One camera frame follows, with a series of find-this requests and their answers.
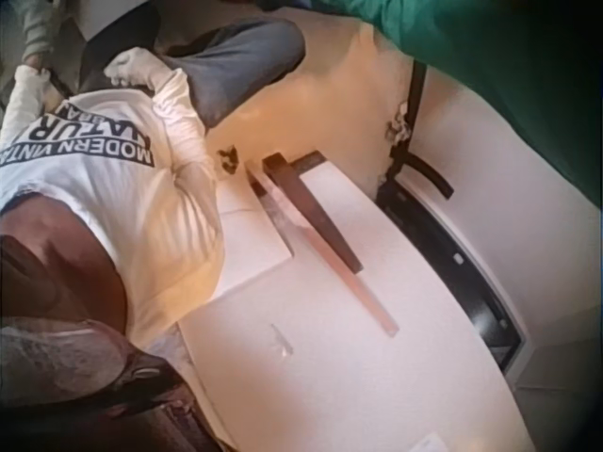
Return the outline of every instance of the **white tabletop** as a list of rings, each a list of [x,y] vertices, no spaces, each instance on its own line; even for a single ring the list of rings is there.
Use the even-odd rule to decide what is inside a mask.
[[[302,176],[397,320],[388,337],[290,226],[294,258],[181,322],[241,452],[531,451],[511,392],[467,316],[408,239],[332,164]]]

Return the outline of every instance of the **green fabric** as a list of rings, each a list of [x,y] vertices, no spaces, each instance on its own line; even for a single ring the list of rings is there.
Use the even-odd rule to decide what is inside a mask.
[[[601,206],[599,58],[569,3],[558,8],[529,0],[320,2],[373,24],[405,54],[473,89]]]

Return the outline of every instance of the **person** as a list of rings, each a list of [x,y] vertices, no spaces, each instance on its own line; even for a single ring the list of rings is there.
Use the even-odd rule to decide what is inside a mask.
[[[0,131],[2,317],[92,319],[144,347],[218,282],[207,130],[292,71],[303,36],[291,22],[256,19],[204,35],[195,53],[124,50],[104,70],[111,89],[85,84],[41,114],[53,41],[45,20],[24,34]]]
[[[373,24],[402,52],[479,94],[601,207],[600,50],[594,8],[538,0],[226,0]]]

